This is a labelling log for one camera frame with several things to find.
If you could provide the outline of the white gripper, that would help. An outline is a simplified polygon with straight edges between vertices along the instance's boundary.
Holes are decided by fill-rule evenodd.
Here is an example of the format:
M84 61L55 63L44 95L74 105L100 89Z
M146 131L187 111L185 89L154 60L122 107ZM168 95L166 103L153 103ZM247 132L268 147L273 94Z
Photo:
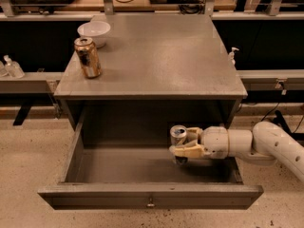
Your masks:
M222 126L187 128L187 141L200 144L193 146L171 145L169 151L176 157L191 159L225 159L228 156L228 131Z

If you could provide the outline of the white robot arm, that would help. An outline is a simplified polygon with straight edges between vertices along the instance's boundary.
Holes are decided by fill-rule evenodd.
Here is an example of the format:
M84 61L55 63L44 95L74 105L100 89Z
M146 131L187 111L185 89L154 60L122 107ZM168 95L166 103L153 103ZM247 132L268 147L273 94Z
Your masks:
M252 130L210 126L174 125L170 129L169 151L179 163L193 160L223 160L237 157L245 162L271 165L283 163L296 177L304 181L304 147L281 127L259 122Z

